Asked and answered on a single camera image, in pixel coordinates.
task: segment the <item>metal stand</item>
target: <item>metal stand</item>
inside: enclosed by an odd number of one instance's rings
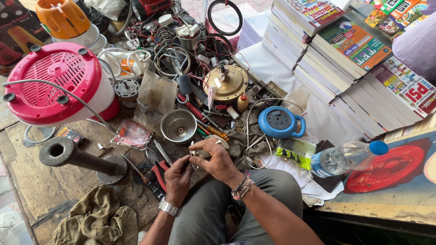
[[[77,144],[65,137],[48,140],[39,151],[39,160],[50,167],[75,165],[96,171],[97,178],[103,184],[115,184],[127,173],[127,163],[122,156],[112,155],[101,159],[80,150]]]

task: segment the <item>cardboard box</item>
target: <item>cardboard box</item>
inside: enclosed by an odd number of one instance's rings
[[[0,0],[0,75],[7,76],[34,44],[50,35],[18,0]]]

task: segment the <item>blue bottle cap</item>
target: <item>blue bottle cap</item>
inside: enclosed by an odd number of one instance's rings
[[[372,153],[376,155],[384,155],[389,151],[388,145],[380,140],[369,143],[369,149]]]

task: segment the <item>silver watch strap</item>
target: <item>silver watch strap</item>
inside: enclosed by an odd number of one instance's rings
[[[167,201],[165,201],[165,197],[163,197],[160,201],[159,209],[162,209],[164,212],[176,217],[179,217],[180,213],[182,212],[182,208],[176,208],[175,206],[169,204]]]

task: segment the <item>hand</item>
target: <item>hand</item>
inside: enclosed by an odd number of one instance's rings
[[[215,179],[226,183],[231,189],[235,189],[241,183],[244,174],[238,171],[226,149],[220,144],[215,144],[217,141],[218,139],[211,138],[189,146],[190,150],[203,149],[212,156],[210,161],[201,157],[191,157],[189,161],[206,170]]]
[[[179,158],[167,171],[165,171],[165,185],[167,186],[167,197],[165,200],[180,208],[189,191],[194,168],[189,162],[190,155]]]

